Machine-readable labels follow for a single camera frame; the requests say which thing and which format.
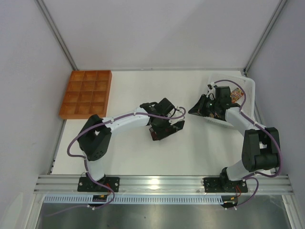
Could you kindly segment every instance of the white wall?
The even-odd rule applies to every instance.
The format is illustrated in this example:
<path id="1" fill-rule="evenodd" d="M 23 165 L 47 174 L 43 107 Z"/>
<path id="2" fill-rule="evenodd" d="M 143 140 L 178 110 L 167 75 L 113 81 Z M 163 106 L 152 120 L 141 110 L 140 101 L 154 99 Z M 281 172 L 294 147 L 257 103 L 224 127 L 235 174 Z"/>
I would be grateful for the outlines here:
<path id="1" fill-rule="evenodd" d="M 244 68 L 279 0 L 45 0 L 80 69 Z"/>
<path id="2" fill-rule="evenodd" d="M 280 133 L 284 172 L 305 213 L 305 1 L 290 0 L 249 76 L 267 125 Z"/>
<path id="3" fill-rule="evenodd" d="M 33 0 L 1 1 L 0 34 L 0 228 L 13 228 L 5 215 L 21 193 L 19 229 L 49 168 L 71 68 Z"/>

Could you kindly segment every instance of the object in basket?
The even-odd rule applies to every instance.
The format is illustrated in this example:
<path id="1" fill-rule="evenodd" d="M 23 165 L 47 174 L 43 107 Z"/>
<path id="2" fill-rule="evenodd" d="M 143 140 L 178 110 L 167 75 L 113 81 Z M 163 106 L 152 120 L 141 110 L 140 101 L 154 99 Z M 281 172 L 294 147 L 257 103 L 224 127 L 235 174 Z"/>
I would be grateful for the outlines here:
<path id="1" fill-rule="evenodd" d="M 236 103 L 237 100 L 239 100 L 243 95 L 244 93 L 242 92 L 242 90 L 240 90 L 239 88 L 234 89 L 231 92 L 232 103 Z"/>

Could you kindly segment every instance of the metal frame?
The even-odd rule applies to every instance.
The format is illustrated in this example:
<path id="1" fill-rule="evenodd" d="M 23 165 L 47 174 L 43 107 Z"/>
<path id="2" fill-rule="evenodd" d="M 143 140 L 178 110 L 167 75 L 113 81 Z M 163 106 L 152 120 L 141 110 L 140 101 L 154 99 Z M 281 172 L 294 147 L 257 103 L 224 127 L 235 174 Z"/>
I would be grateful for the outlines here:
<path id="1" fill-rule="evenodd" d="M 119 195 L 215 195 L 205 193 L 203 178 L 218 176 L 108 176 L 119 177 Z M 41 175 L 38 177 L 34 194 L 101 194 L 77 192 L 80 175 Z M 260 186 L 257 195 L 293 195 L 288 176 L 278 176 L 269 179 L 257 176 Z M 247 180 L 251 195 L 256 188 L 256 182 Z M 232 193 L 217 193 L 219 196 L 231 196 Z"/>
<path id="2" fill-rule="evenodd" d="M 272 29 L 273 26 L 275 25 L 275 23 L 276 23 L 276 21 L 277 21 L 279 15 L 280 15 L 281 12 L 283 11 L 284 6 L 286 5 L 287 2 L 288 2 L 288 0 L 280 0 L 280 2 L 278 3 L 278 5 L 277 5 L 277 7 L 276 7 L 276 9 L 275 9 L 275 11 L 274 11 L 274 13 L 273 13 L 273 15 L 272 15 L 272 17 L 271 17 L 269 23 L 268 23 L 268 25 L 267 25 L 265 31 L 263 32 L 263 34 L 262 34 L 262 36 L 261 36 L 261 38 L 260 38 L 260 40 L 259 40 L 259 42 L 258 42 L 256 48 L 254 49 L 254 51 L 253 51 L 253 53 L 251 54 L 251 57 L 250 57 L 250 59 L 249 59 L 247 65 L 246 65 L 245 68 L 244 68 L 244 72 L 245 72 L 246 75 L 247 75 L 247 73 L 248 73 L 248 71 L 249 71 L 249 69 L 250 69 L 250 67 L 251 67 L 251 65 L 252 65 L 252 63 L 253 63 L 253 61 L 254 61 L 254 59 L 256 58 L 258 52 L 259 52 L 260 49 L 262 48 L 262 46 L 263 46 L 263 44 L 264 44 L 266 38 L 268 37 L 268 35 L 269 35 L 271 29 Z"/>
<path id="3" fill-rule="evenodd" d="M 61 34 L 59 33 L 53 19 L 52 16 L 50 15 L 48 8 L 46 7 L 45 3 L 43 0 L 34 0 L 38 6 L 38 9 L 40 10 L 41 14 L 43 15 L 43 17 L 45 18 L 51 32 L 53 33 L 54 37 L 56 38 L 61 50 L 63 51 L 63 53 L 65 54 L 69 64 L 71 65 L 71 68 L 73 70 L 78 70 L 63 38 L 61 37 Z"/>

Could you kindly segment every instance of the metal floor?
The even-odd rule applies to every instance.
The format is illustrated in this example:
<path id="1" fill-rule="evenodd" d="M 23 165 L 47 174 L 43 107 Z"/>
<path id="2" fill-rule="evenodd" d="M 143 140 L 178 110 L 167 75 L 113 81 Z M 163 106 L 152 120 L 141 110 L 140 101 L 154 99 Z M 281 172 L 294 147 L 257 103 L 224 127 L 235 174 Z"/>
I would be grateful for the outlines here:
<path id="1" fill-rule="evenodd" d="M 96 211 L 72 204 L 43 204 L 36 229 L 290 229 L 281 196 L 256 196 L 235 210 L 219 205 L 119 205 Z"/>

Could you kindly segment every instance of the metal plate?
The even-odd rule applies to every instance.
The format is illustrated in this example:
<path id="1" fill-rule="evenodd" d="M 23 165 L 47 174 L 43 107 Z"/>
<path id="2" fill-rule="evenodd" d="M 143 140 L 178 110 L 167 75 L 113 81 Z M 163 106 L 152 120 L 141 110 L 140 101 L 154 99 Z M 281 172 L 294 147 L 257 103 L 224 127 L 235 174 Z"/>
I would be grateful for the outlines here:
<path id="1" fill-rule="evenodd" d="M 206 193 L 236 193 L 235 187 L 238 186 L 242 193 L 248 192 L 246 182 L 230 181 L 225 187 L 220 185 L 219 177 L 206 177 L 203 179 L 203 185 Z"/>
<path id="2" fill-rule="evenodd" d="M 119 177 L 106 177 L 104 185 L 106 185 L 106 184 L 108 184 L 114 192 L 118 192 L 119 187 L 120 187 L 120 178 Z M 81 177 L 79 179 L 77 191 L 78 192 L 108 192 L 108 189 L 94 184 L 88 177 Z"/>

